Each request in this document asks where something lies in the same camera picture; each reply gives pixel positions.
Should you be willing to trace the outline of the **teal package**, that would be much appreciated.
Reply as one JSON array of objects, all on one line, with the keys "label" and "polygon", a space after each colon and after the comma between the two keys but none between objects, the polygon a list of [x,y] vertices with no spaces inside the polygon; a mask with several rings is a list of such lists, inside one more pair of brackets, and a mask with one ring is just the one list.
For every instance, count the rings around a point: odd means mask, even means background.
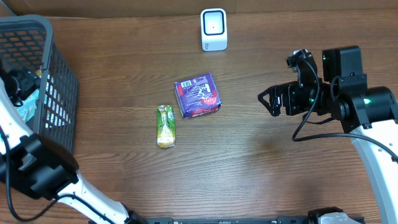
[{"label": "teal package", "polygon": [[35,90],[26,100],[22,102],[22,106],[16,108],[20,117],[25,122],[28,122],[35,115],[35,110],[37,108],[36,101],[39,98],[39,93],[39,89]]}]

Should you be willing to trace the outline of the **purple snack package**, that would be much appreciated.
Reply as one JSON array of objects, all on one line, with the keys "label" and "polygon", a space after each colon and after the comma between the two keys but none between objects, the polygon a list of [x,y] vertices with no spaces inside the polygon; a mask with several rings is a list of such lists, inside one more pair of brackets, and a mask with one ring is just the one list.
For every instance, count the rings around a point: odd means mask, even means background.
[{"label": "purple snack package", "polygon": [[194,118],[218,111],[222,100],[212,73],[174,83],[183,118]]}]

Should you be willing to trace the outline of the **green yellow snack pouch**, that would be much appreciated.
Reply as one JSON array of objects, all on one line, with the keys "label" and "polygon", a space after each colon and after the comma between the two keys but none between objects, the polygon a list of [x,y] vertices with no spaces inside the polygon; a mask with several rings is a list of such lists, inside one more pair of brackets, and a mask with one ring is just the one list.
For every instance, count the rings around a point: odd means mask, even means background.
[{"label": "green yellow snack pouch", "polygon": [[171,105],[160,105],[157,112],[157,145],[173,147],[175,145],[175,117]]}]

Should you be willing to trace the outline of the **white tube with gold cap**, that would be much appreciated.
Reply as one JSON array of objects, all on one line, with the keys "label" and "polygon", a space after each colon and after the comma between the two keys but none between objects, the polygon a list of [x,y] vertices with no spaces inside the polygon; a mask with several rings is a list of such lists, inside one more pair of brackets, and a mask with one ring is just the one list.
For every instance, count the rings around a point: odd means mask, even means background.
[{"label": "white tube with gold cap", "polygon": [[41,72],[40,70],[37,70],[37,71],[35,72],[35,74],[36,74],[38,77],[41,77],[41,76],[42,76],[42,72]]}]

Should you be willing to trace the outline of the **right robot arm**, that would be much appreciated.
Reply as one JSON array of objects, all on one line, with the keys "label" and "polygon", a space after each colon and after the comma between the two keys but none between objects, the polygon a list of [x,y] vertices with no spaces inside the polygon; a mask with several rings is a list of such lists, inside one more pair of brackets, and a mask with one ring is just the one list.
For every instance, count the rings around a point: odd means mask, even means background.
[{"label": "right robot arm", "polygon": [[[318,76],[313,55],[296,50],[286,63],[297,80],[270,86],[258,94],[271,116],[281,108],[289,116],[302,115],[292,135],[294,142],[321,138],[349,138],[369,177],[383,223],[397,223],[397,101],[385,86],[368,87],[359,46],[323,50],[323,77]],[[312,113],[329,114],[342,133],[299,137]]]}]

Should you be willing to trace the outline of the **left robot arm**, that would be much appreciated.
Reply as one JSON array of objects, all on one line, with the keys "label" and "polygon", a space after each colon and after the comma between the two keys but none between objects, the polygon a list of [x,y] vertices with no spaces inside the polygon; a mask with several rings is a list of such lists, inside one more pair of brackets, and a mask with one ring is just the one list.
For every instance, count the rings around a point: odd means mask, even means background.
[{"label": "left robot arm", "polygon": [[64,203],[94,223],[140,223],[139,217],[120,202],[92,186],[79,171],[75,158],[62,146],[34,133],[14,107],[17,80],[1,71],[1,181],[15,219],[11,189],[26,196],[46,198],[52,207]]}]

